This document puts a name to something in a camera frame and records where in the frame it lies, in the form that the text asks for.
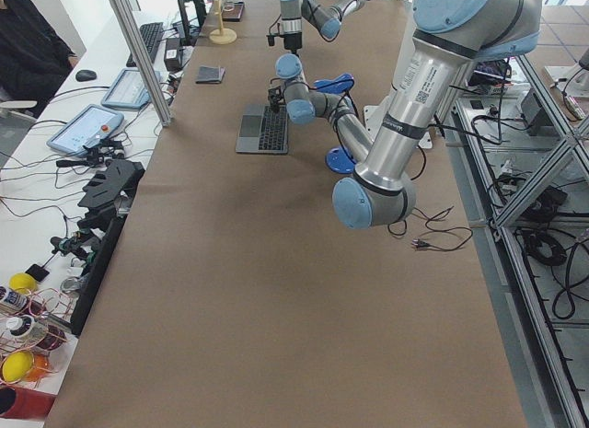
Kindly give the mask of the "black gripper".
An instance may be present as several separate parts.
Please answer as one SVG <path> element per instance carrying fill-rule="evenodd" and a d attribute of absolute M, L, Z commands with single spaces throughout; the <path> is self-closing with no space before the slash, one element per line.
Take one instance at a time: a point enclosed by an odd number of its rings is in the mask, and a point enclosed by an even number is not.
<path fill-rule="evenodd" d="M 301 33 L 285 33 L 283 35 L 283 47 L 292 54 L 297 54 L 301 49 Z"/>
<path fill-rule="evenodd" d="M 282 105 L 282 91 L 280 87 L 268 89 L 268 103 L 273 112 L 278 112 Z"/>

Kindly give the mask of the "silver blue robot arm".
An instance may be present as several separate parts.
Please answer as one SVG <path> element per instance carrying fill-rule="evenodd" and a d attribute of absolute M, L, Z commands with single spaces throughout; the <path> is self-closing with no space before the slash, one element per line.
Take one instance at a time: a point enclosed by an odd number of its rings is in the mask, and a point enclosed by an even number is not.
<path fill-rule="evenodd" d="M 279 0 L 280 15 L 271 24 L 267 34 L 270 46 L 276 38 L 283 40 L 283 47 L 297 54 L 303 47 L 303 21 L 314 27 L 327 42 L 335 40 L 345 17 L 361 9 L 371 0 Z"/>
<path fill-rule="evenodd" d="M 398 88 L 384 99 L 376 133 L 358 120 L 342 96 L 313 90 L 293 53 L 275 64 L 290 120 L 325 118 L 355 162 L 339 180 L 332 203 L 352 229 L 404 220 L 415 205 L 405 171 L 451 81 L 464 64 L 531 52 L 537 45 L 542 0 L 414 0 L 414 53 Z"/>

